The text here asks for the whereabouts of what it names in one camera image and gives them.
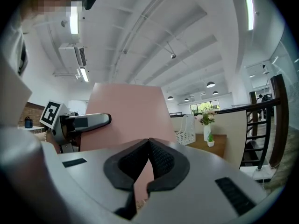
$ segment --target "pink panel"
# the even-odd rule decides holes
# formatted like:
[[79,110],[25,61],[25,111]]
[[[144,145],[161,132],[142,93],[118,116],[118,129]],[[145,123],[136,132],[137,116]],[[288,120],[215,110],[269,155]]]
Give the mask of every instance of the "pink panel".
[[[131,84],[95,84],[86,114],[109,113],[112,122],[84,133],[81,151],[107,148],[137,139],[158,138],[176,142],[176,136],[160,87]],[[153,171],[148,162],[135,183],[135,198],[147,198],[146,185]]]

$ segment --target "white table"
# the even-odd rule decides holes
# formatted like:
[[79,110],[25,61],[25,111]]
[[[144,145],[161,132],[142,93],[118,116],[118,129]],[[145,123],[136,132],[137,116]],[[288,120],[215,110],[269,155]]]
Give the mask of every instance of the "white table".
[[32,128],[25,128],[25,126],[20,126],[19,129],[23,129],[23,130],[27,130],[27,131],[33,131],[33,133],[42,133],[44,127],[33,126]]

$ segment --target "white basket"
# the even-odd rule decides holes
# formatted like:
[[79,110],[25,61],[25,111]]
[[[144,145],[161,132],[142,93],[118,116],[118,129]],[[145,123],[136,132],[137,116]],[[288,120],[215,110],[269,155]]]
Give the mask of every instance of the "white basket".
[[176,133],[176,136],[179,144],[187,145],[195,142],[195,120],[193,114],[183,116],[181,129]]

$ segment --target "white flower pot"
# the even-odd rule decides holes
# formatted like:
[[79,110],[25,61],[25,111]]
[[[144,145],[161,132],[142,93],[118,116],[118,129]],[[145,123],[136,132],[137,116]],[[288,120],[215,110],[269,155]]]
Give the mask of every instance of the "white flower pot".
[[213,146],[214,146],[214,143],[215,143],[215,141],[208,142],[207,145],[208,145],[209,147],[213,147]]
[[209,137],[209,133],[211,132],[211,126],[205,125],[204,126],[204,141],[207,142],[207,139]]

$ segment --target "brick wall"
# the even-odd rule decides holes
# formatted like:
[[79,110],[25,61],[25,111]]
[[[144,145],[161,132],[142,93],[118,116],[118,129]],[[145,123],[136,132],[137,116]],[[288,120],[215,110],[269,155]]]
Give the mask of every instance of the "brick wall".
[[30,116],[30,118],[33,120],[33,126],[44,127],[44,125],[39,122],[39,119],[42,115],[43,109],[44,109],[44,106],[35,105],[33,103],[27,102],[27,104],[23,110],[23,113],[20,117],[19,126],[25,126],[24,119],[27,116]]

